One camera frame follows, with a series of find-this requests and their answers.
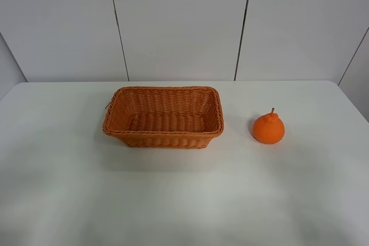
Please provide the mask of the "orange fruit with stem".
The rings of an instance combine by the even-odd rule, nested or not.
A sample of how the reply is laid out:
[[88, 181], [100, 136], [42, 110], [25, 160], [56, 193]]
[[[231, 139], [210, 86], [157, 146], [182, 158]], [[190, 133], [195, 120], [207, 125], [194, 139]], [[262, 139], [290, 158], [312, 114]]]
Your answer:
[[285, 135], [285, 126], [274, 108], [257, 118], [252, 126], [251, 134], [258, 142], [272, 145], [280, 142]]

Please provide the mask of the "orange wicker basket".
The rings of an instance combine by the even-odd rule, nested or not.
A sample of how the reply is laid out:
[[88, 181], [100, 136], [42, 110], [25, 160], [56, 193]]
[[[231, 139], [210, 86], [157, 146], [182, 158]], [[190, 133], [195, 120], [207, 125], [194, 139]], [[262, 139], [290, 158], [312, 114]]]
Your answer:
[[102, 129], [128, 147], [203, 149], [224, 131], [220, 96], [208, 86], [120, 88]]

